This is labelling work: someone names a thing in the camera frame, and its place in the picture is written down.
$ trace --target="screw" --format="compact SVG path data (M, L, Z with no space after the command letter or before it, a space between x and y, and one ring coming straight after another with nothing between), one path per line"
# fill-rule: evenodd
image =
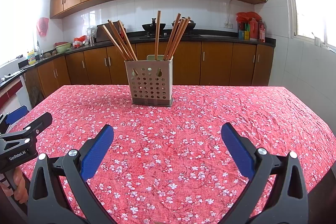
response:
M260 155L266 155L266 154L267 154L267 150L266 150L265 148L259 148L259 149L258 149L258 153L259 153Z
M290 151L289 155L293 158L296 159L297 158L297 153L295 153L294 151Z
M39 155L39 160L44 160L46 157L46 154L45 153L42 153Z
M74 156L76 156L76 155L77 155L77 150L75 150L75 149L70 150L70 151L68 152L68 155L69 155L70 157L74 157Z

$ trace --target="tablecloth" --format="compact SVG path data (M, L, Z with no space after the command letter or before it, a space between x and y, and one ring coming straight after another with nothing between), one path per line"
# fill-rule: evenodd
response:
M295 151L308 190L336 159L329 127L283 87L174 86L173 97L171 108L140 106L132 104L128 86L63 86L12 131L50 112L52 125L38 136L37 150L57 157L112 125L111 149L88 184L118 223L217 223L248 182L222 142L225 122L272 154ZM28 177L35 162L22 165ZM61 182L82 215L67 180Z

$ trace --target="wooden chopstick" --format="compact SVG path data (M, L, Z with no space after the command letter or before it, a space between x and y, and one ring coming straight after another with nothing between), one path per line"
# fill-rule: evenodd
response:
M138 61L137 56L136 56L135 53L134 53L134 50L133 50L133 48L132 48L132 46L131 46L131 43L130 43L129 40L128 40L127 34L126 34L126 32L125 32L125 30L124 30L124 27L123 27L123 25L122 25L122 23L121 23L120 20L118 20L118 25L119 25L119 28L120 28L121 32L123 33L123 35L124 35L124 37L125 37L125 39L126 39L126 42L127 42L127 45L128 45L128 47L129 47L129 49L130 49L130 54L131 54L131 56L133 57L133 60Z
M181 32L180 35L178 36L178 38L177 38L177 42L176 42L176 44L175 44L175 46L174 46L174 49L172 50L171 54L169 54L170 58L169 58L168 60L171 60L171 59L172 59L172 57L173 57L173 55L174 55L174 53L175 53L175 51L176 51L176 49L177 49L177 46L179 45L179 42L180 42L180 40L181 40L181 38L182 38L182 35L184 34L184 31L185 31L185 29L187 28L187 26L188 26L188 24L189 24L189 20L190 20L190 17L188 17L188 18L185 20L184 25L183 25L183 27L182 27L182 32Z
M177 29L176 35L174 37L174 40L173 40L172 44L170 45L169 54L168 54L166 60L170 60L170 58L172 56L171 53L172 53L172 51L173 51L173 49L174 49L174 47L175 47L175 45L177 43L177 38L180 36L180 33L182 32L182 27L183 27L185 21L186 21L185 18L181 19L181 22L180 22L180 24L178 26L178 29Z
M109 30L107 30L106 26L103 25L102 28L103 28L104 32L106 33L106 35L109 37L109 39L112 41L112 43L117 47L117 49L119 50L120 54L125 59L125 61L127 61L128 59L124 55L123 51L121 50L121 48L119 47L119 45L117 44L117 42L114 40L114 38L111 35L111 33L109 32Z
M158 59L158 51L159 51L159 35L160 35L160 20L161 20L161 11L157 11L156 17L156 33L155 33L155 60Z
M168 54L169 54L170 45L171 45L171 43L173 42L174 35L175 35L175 33L176 33L176 30L177 30L177 26L179 25L180 17L181 17L181 14L178 13L178 14L177 14L177 17L176 17L176 19L175 19L175 23L174 23L173 29L172 29L172 31L171 31L169 40L168 40L168 44L167 44L167 47L166 47L166 51L165 51L165 55L164 55L164 57L163 57L163 60L166 60L166 58L167 58L167 56L168 56Z
M114 33L114 35L117 37L117 40L119 41L119 44L121 45L121 49L124 51L125 56L127 57L127 60L134 60L131 53L129 52L129 50L127 49L127 47L124 47L124 42L119 34L119 32L117 31L117 28L114 26L113 22L108 20L108 23L112 29L112 32Z

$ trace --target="tiled backsplash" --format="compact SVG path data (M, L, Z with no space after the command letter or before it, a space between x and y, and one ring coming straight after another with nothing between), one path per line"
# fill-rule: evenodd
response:
M237 31L236 13L254 11L254 5L233 0L230 4L229 23L233 29L224 28L227 21L230 0L113 0L63 18L64 41L86 34L89 26L107 23L107 20L121 20L127 32L142 31L142 24L151 23L157 11L161 10L161 23L166 29L176 14L190 16L196 22L196 29Z

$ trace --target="electrical outlet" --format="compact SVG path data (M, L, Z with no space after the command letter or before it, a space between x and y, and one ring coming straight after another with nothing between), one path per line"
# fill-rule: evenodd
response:
M224 28L233 29L233 24L224 24Z

